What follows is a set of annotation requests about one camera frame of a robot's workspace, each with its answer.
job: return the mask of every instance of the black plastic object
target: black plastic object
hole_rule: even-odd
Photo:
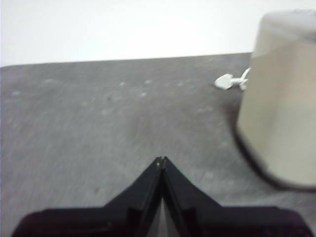
[[[157,158],[106,206],[29,214],[13,237],[145,237],[149,230],[157,233],[155,214],[162,198],[170,218],[167,225],[171,236],[313,236],[300,215],[291,210],[222,207],[191,184],[168,158]]]

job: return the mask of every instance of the blurry foreground object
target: blurry foreground object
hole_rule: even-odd
[[[268,177],[316,188],[316,10],[263,17],[237,132]]]
[[[313,236],[291,210],[222,207],[191,184],[168,158],[157,158],[106,206],[33,213],[21,221],[13,237],[157,236],[161,203],[166,206],[170,237]]]

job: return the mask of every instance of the white wall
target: white wall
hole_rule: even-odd
[[[248,52],[294,8],[316,0],[2,0],[1,65]]]

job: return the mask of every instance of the beige cylindrical container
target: beige cylindrical container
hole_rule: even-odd
[[[266,14],[237,132],[263,173],[316,188],[316,11]]]

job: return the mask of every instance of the gray carpet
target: gray carpet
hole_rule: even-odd
[[[254,172],[233,138],[242,92],[213,86],[249,57],[1,68],[1,236],[29,212],[106,204],[157,156],[222,205],[294,209],[315,233],[316,194]]]

